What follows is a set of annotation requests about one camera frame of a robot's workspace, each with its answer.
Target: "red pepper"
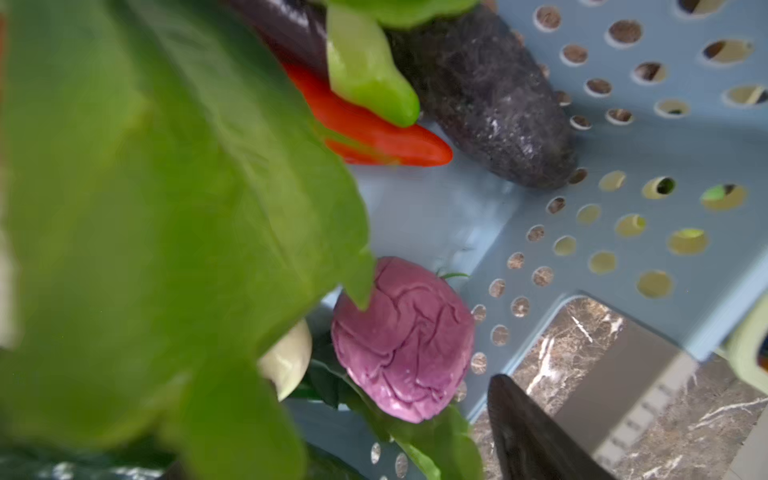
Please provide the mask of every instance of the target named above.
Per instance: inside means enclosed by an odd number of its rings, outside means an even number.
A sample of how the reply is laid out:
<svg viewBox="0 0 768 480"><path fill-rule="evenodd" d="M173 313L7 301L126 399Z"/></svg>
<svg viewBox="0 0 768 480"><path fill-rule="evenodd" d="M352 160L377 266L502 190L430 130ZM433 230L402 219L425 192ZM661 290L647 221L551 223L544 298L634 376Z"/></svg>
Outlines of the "red pepper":
<svg viewBox="0 0 768 480"><path fill-rule="evenodd" d="M450 146L431 131L418 125L396 127L365 108L342 100L304 67L293 63L283 63L283 67L315 118L339 134L327 137L325 142L347 163L438 167L453 158Z"/></svg>

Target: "brown marble surface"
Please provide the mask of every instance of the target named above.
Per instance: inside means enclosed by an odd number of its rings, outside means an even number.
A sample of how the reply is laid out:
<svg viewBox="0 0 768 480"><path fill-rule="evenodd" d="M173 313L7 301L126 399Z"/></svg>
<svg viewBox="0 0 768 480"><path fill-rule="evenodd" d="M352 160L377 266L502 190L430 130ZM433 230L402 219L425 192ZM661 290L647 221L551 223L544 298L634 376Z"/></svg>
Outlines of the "brown marble surface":
<svg viewBox="0 0 768 480"><path fill-rule="evenodd" d="M554 415L627 321L591 299L574 300L557 314L511 377ZM766 406L768 397L713 356L612 474L617 480L721 480ZM485 477L499 480L487 414L475 423L474 435Z"/></svg>

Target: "pink ball-shaped vegetable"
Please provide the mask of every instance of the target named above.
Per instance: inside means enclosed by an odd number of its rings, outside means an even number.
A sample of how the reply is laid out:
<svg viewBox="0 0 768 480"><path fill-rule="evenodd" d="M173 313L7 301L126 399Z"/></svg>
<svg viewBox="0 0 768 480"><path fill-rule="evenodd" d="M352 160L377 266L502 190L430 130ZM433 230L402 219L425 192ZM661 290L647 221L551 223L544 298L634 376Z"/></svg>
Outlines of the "pink ball-shaped vegetable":
<svg viewBox="0 0 768 480"><path fill-rule="evenodd" d="M443 279L384 257L370 308L360 312L342 294L331 335L339 361L379 408L418 423L451 402L469 367L475 321Z"/></svg>

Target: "perforated basket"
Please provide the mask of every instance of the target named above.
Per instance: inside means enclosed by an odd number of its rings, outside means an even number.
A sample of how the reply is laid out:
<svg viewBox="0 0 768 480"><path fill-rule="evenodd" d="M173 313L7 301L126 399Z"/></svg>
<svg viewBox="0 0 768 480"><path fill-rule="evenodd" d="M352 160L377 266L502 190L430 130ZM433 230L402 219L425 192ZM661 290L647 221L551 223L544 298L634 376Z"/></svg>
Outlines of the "perforated basket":
<svg viewBox="0 0 768 480"><path fill-rule="evenodd" d="M568 115L591 124L576 119L573 184L521 189L460 153L445 168L355 170L377 254L472 275L451 280L485 310L487 367L459 404L470 419L490 376L511 372L574 296L703 360L768 284L768 2L500 0L498 13L570 98ZM367 478L397 478L395 444L373 464L376 439L354 414L290 405L309 442ZM411 465L406 478L422 476Z"/></svg>

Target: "red chili pepper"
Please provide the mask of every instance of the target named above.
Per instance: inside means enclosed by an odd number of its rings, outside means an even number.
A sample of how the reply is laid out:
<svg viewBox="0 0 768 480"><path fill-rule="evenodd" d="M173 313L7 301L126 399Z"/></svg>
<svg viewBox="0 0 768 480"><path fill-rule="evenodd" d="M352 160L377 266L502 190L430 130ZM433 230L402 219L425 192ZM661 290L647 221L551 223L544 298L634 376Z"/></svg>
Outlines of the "red chili pepper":
<svg viewBox="0 0 768 480"><path fill-rule="evenodd" d="M337 97L312 72L283 63L294 85L301 91L315 118L327 129L350 140L327 138L326 145L349 164L387 163L413 167L438 167L453 158L453 151L431 131L413 125L396 127L365 108Z"/></svg>

